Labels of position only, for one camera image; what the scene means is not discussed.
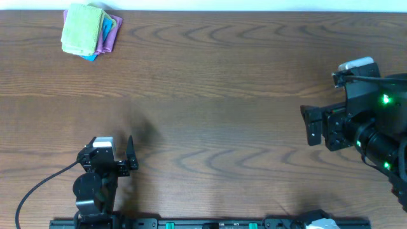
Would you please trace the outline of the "green microfiber cloth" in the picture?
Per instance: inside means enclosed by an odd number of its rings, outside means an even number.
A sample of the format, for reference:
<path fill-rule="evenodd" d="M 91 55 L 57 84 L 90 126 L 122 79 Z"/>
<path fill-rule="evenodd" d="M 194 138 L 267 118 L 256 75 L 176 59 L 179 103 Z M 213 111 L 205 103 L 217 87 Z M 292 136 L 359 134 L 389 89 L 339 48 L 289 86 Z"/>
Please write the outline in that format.
<path fill-rule="evenodd" d="M 74 55 L 93 55 L 103 19 L 104 11 L 101 8 L 72 3 L 62 31 L 62 50 Z"/>

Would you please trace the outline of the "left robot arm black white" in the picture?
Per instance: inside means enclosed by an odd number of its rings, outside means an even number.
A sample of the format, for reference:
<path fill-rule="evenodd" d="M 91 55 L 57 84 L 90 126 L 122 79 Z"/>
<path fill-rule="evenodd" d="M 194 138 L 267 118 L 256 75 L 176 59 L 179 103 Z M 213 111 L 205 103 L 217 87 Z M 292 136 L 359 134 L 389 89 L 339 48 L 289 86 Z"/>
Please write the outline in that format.
<path fill-rule="evenodd" d="M 85 173 L 77 178 L 72 190 L 76 196 L 75 228 L 120 228 L 123 217 L 114 212 L 118 178 L 129 176 L 139 164 L 135 155 L 133 137 L 130 136 L 125 151 L 126 159 L 114 159 L 112 137 L 94 137 L 78 153 L 77 162 Z"/>

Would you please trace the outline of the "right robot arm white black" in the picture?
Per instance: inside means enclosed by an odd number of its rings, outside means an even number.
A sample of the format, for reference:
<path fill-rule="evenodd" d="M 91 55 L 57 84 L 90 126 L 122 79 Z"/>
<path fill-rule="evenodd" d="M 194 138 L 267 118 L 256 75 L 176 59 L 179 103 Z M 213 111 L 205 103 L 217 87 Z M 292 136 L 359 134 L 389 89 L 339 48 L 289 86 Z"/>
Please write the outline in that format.
<path fill-rule="evenodd" d="M 300 107 L 308 144 L 324 143 L 330 151 L 354 147 L 363 163 L 388 177 L 406 209 L 406 75 L 333 78 L 345 89 L 345 102 Z"/>

